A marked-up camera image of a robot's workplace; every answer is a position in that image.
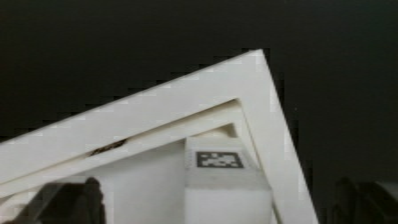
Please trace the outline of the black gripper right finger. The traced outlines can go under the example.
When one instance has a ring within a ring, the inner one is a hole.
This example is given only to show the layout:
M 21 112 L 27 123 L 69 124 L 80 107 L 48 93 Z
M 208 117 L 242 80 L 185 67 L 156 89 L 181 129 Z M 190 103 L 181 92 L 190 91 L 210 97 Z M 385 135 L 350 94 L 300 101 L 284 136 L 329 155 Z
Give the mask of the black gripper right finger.
M 398 224 L 398 182 L 337 181 L 330 224 Z

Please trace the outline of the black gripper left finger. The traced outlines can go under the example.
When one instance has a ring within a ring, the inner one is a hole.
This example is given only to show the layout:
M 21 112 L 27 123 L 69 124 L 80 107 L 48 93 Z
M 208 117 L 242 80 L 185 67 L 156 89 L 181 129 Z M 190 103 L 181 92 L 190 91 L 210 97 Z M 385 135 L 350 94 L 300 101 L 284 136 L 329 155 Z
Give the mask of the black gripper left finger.
M 16 224 L 105 224 L 99 181 L 48 183 L 18 216 Z

